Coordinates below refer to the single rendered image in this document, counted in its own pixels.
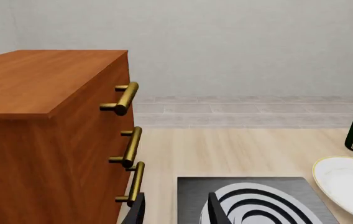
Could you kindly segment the white plate with gold rim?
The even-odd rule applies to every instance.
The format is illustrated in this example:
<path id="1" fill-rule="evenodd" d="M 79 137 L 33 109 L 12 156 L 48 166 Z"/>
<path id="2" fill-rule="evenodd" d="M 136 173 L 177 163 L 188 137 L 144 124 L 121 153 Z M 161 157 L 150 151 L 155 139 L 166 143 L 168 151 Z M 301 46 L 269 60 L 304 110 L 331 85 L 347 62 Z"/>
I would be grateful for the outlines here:
<path id="1" fill-rule="evenodd" d="M 312 175 L 331 201 L 353 215 L 353 157 L 320 158 L 313 164 Z"/>

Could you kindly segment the wooden cabinet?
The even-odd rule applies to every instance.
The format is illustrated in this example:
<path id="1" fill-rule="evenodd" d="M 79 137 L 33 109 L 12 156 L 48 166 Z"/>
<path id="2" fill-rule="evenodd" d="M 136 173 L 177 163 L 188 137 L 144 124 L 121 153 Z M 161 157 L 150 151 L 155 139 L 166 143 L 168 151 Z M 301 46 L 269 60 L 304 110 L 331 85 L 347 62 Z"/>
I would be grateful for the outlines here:
<path id="1" fill-rule="evenodd" d="M 116 224 L 133 112 L 99 106 L 130 83 L 126 50 L 0 55 L 0 224 Z"/>

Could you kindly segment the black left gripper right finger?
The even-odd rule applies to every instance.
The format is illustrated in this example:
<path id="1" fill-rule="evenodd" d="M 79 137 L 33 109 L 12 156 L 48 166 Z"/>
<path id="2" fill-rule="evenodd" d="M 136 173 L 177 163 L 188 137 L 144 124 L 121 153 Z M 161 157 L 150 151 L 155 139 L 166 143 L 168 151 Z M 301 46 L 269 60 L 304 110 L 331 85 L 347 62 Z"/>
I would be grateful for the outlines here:
<path id="1" fill-rule="evenodd" d="M 208 214 L 210 224 L 232 224 L 214 192 L 208 194 Z"/>

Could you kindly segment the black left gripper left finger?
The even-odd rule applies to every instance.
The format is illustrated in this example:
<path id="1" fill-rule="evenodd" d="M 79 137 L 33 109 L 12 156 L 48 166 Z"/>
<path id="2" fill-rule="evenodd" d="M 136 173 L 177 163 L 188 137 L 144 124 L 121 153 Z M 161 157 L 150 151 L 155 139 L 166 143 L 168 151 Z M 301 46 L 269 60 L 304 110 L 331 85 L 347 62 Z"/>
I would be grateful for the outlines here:
<path id="1" fill-rule="evenodd" d="M 145 194 L 139 193 L 129 212 L 123 220 L 123 224 L 143 224 L 145 216 Z"/>

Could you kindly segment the flat black stove plate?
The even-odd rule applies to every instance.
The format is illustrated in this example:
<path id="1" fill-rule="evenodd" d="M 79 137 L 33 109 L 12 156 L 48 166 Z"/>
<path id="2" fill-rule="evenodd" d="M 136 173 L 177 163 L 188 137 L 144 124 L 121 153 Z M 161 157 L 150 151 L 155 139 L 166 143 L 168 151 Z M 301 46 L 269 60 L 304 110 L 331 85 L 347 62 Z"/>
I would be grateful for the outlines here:
<path id="1" fill-rule="evenodd" d="M 302 177 L 179 177 L 177 223 L 211 224 L 210 193 L 231 224 L 339 224 Z"/>

